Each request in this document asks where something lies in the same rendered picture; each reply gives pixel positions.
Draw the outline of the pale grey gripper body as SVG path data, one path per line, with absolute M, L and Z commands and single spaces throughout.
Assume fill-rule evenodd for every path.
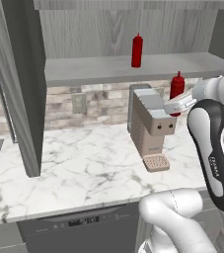
M 188 110 L 196 103 L 196 100 L 192 97 L 192 92 L 187 90 L 181 95 L 164 103 L 164 110 L 167 114 L 177 114 Z

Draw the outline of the red condiment bottle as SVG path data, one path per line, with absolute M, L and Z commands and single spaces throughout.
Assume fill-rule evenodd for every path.
M 170 99 L 174 99 L 177 96 L 181 95 L 185 90 L 185 79 L 181 75 L 180 72 L 176 76 L 173 77 L 171 82 L 171 90 L 170 90 Z
M 143 38 L 137 35 L 132 42 L 131 66 L 139 68 L 141 66 L 141 56 L 143 48 Z

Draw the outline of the beige coffee machine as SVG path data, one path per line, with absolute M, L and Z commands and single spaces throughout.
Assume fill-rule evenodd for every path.
M 164 110 L 160 94 L 149 84 L 129 87 L 127 130 L 150 173 L 170 169 L 163 154 L 166 135 L 175 133 L 177 119 Z

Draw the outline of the grey base cupboard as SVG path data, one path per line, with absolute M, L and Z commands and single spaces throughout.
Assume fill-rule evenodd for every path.
M 202 212 L 196 219 L 208 235 L 218 253 L 224 253 L 224 227 L 221 215 L 206 190 L 199 192 L 203 200 Z
M 0 224 L 0 253 L 28 253 L 16 222 Z

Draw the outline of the dark grey dishwasher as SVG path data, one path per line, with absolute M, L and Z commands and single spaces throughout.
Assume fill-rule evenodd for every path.
M 28 253 L 134 253 L 138 203 L 18 221 Z

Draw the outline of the grey wood wall cabinet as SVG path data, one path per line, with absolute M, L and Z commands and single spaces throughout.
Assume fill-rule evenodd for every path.
M 209 46 L 224 0 L 34 0 L 50 86 L 224 75 Z M 141 66 L 132 42 L 143 38 Z

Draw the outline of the grey wall outlet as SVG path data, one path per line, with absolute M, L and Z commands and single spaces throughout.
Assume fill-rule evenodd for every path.
M 85 94 L 72 95 L 72 110 L 74 114 L 85 114 L 87 112 Z

